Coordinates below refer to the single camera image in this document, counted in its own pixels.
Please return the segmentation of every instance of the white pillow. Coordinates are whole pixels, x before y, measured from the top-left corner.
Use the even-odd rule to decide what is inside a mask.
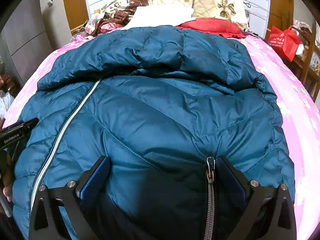
[[[161,25],[178,26],[185,22],[194,21],[191,17],[192,8],[183,5],[149,5],[137,7],[131,21],[123,28],[128,30],[135,27],[157,27]]]

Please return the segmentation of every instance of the white cloth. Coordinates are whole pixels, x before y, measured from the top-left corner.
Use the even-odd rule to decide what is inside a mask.
[[[316,34],[316,46],[320,49],[320,27],[319,24],[316,22],[317,27],[317,34]]]
[[[178,26],[185,22],[194,21],[191,17],[192,8],[182,5],[149,5],[137,7],[132,20],[123,28],[129,30],[135,27],[157,27],[161,25]]]
[[[0,90],[0,120],[4,118],[13,100],[14,98],[9,94],[9,92],[4,93]]]

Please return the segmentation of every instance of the human hand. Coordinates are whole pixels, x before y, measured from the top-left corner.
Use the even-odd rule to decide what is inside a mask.
[[[12,167],[12,161],[9,154],[7,154],[6,158],[7,162],[7,171],[3,176],[1,177],[2,182],[4,184],[3,188],[3,194],[7,198],[9,202],[12,201],[12,186],[14,182],[14,174],[13,174],[13,167]],[[4,210],[2,206],[0,206],[0,214],[4,214]]]

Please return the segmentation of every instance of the floral bedding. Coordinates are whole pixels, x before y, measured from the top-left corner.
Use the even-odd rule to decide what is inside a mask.
[[[320,115],[301,82],[283,64],[280,57],[258,37],[247,34],[237,39],[246,46],[257,71],[269,80],[278,96],[277,104],[283,116],[284,134],[294,162],[296,195],[294,212],[297,240],[307,240],[320,221]],[[5,118],[4,127],[15,123],[29,98],[36,93],[37,82],[47,74],[55,59],[70,49],[87,42],[76,41],[50,54],[27,81]]]

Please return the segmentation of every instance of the white zipper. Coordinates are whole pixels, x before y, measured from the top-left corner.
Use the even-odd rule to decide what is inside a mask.
[[[64,123],[63,127],[61,128],[57,139],[53,145],[52,151],[50,153],[50,156],[48,158],[48,160],[46,161],[46,163],[44,164],[43,168],[41,169],[41,171],[38,174],[38,177],[36,178],[36,182],[33,186],[32,189],[32,193],[31,193],[31,200],[30,200],[30,212],[32,211],[32,207],[33,207],[33,203],[35,201],[36,198],[36,193],[38,191],[38,188],[40,186],[40,183],[45,175],[45,173],[47,172],[54,155],[56,154],[58,147],[60,145],[60,142],[69,126],[69,124],[72,122],[72,120],[74,119],[74,117],[78,114],[78,112],[81,110],[81,108],[83,107],[84,103],[88,100],[88,98],[90,97],[90,95],[94,92],[94,90],[96,89],[96,87],[98,86],[98,84],[100,83],[101,79],[99,79],[94,85],[93,87],[90,89],[90,91],[87,93],[87,95],[84,97],[84,99],[82,99],[81,103],[77,106],[77,108],[73,111],[73,113],[69,116],[69,118],[66,120],[66,122]]]
[[[212,240],[213,223],[214,223],[214,188],[213,184],[215,181],[215,164],[216,160],[212,157],[207,158],[207,179],[208,179],[208,212],[207,212],[207,223],[205,226],[204,240]]]

